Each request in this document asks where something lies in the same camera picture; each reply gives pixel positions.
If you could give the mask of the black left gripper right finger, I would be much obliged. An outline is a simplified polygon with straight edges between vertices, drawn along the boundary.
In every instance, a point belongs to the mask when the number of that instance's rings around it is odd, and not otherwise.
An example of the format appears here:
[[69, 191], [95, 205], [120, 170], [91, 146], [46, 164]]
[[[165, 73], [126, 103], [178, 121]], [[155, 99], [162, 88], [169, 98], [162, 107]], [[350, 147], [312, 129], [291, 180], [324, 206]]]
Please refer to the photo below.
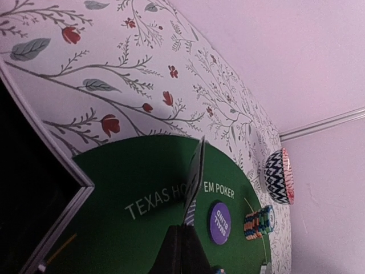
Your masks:
[[183, 274], [214, 273], [194, 226], [182, 226], [181, 271]]

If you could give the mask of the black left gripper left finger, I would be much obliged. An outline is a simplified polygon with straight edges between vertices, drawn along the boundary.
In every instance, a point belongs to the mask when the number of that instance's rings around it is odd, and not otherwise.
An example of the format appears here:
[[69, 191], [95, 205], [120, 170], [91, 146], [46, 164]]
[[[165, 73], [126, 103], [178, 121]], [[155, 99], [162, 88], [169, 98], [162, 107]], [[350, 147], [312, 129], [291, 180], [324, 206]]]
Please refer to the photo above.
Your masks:
[[164, 240], [156, 256], [150, 274], [178, 274], [181, 273], [181, 242], [182, 226], [168, 227]]

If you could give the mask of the purple small blind button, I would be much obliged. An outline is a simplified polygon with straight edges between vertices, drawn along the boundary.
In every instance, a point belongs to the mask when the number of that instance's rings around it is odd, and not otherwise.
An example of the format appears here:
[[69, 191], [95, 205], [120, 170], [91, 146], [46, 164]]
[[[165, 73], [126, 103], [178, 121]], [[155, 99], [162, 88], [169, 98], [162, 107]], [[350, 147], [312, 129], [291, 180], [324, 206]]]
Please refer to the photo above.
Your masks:
[[227, 205], [217, 202], [213, 205], [208, 215], [209, 235], [216, 245], [224, 245], [231, 232], [232, 219]]

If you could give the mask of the blue green chip stack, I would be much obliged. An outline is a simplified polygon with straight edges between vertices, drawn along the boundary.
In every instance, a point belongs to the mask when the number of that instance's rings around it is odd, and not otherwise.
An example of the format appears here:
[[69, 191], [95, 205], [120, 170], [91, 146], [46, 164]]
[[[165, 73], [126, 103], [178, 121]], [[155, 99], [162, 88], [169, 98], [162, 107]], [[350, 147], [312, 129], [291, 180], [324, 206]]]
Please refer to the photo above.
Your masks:
[[275, 213], [272, 205], [247, 214], [244, 221], [244, 235], [247, 240], [263, 238], [274, 231]]

